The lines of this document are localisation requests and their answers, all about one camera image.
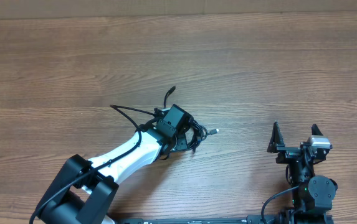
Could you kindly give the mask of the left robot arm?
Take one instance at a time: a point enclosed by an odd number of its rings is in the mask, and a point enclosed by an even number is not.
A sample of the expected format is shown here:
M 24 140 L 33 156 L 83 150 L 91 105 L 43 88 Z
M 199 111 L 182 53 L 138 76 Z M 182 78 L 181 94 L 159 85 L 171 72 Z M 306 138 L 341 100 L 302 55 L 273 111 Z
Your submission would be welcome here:
M 37 204 L 29 221 L 44 223 L 113 223 L 108 209 L 119 185 L 137 170 L 168 157 L 193 117 L 177 105 L 155 109 L 153 119 L 136 124 L 132 138 L 110 152 L 67 159 Z

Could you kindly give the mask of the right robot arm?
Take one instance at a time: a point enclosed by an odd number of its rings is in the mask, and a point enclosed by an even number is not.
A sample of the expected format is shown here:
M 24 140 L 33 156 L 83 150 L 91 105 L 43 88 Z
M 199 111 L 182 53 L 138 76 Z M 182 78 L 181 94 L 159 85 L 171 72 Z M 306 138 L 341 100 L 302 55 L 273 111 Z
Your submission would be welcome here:
M 316 124 L 312 135 L 298 147 L 287 147 L 278 122 L 274 122 L 267 152 L 277 155 L 276 163 L 285 164 L 285 178 L 290 188 L 271 196 L 262 206 L 262 223 L 333 223 L 326 213 L 333 207 L 338 184 L 323 175 L 316 175 L 314 165 L 326 160 L 333 148 L 330 140 Z M 265 208 L 273 199 L 292 195 L 292 207 L 283 209 L 274 218 L 268 218 Z

